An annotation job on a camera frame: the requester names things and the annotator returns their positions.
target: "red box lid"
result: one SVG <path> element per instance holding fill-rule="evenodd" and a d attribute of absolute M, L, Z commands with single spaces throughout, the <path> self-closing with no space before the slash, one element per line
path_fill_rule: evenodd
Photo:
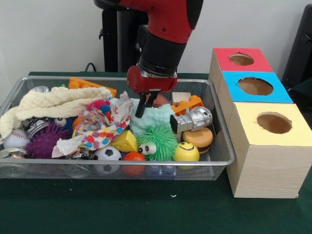
<path fill-rule="evenodd" d="M 273 72 L 260 49 L 214 48 L 223 72 Z"/>

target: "yellow cheese toy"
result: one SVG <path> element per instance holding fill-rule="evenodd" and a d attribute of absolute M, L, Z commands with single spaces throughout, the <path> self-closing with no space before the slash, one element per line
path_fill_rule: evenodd
<path fill-rule="evenodd" d="M 137 139 L 129 130 L 121 133 L 117 140 L 112 141 L 111 146 L 124 153 L 138 151 Z"/>

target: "purple spiky ball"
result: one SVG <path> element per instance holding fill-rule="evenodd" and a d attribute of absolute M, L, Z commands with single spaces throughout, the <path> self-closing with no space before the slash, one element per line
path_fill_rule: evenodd
<path fill-rule="evenodd" d="M 70 138 L 70 130 L 61 131 L 62 127 L 55 123 L 50 123 L 49 126 L 41 130 L 32 142 L 26 145 L 26 149 L 31 154 L 31 158 L 49 159 L 52 157 L 52 151 L 57 141 Z"/>

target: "white knitted cloth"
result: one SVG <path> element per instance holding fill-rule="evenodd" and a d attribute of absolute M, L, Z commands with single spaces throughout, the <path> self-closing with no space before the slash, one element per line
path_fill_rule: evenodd
<path fill-rule="evenodd" d="M 67 89 L 54 87 L 49 93 L 29 92 L 19 106 L 7 111 L 0 118 L 0 144 L 21 122 L 31 117 L 68 118 L 77 116 L 92 101 L 109 99 L 111 92 L 104 88 Z"/>

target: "circular hole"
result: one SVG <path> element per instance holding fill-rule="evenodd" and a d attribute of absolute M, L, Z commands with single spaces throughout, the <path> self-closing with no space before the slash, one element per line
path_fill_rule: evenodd
<path fill-rule="evenodd" d="M 231 55 L 230 61 L 240 66 L 248 66 L 254 63 L 254 59 L 252 57 L 242 53 Z"/>
<path fill-rule="evenodd" d="M 239 87 L 247 94 L 266 96 L 273 92 L 271 86 L 265 80 L 256 77 L 245 77 L 238 81 Z"/>
<path fill-rule="evenodd" d="M 265 130 L 276 134 L 287 133 L 292 128 L 292 122 L 290 120 L 274 112 L 260 114 L 257 118 L 257 123 Z"/>

